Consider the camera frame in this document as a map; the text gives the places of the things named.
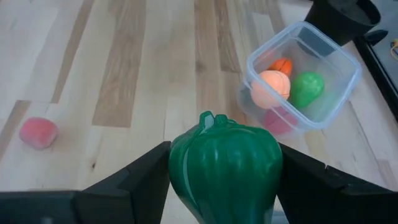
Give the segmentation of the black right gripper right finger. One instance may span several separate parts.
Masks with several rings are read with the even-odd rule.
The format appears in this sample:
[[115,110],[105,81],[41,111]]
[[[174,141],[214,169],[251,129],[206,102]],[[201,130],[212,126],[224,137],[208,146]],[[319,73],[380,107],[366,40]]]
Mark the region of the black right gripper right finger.
[[289,223],[369,223],[363,198],[345,191],[364,180],[328,166],[284,144],[277,196]]

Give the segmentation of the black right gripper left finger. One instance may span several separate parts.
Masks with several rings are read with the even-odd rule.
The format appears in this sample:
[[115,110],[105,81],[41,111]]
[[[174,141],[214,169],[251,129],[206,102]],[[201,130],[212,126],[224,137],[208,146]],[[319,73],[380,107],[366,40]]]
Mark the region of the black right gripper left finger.
[[164,141],[111,176],[88,187],[75,201],[79,223],[158,224],[170,179],[170,141]]

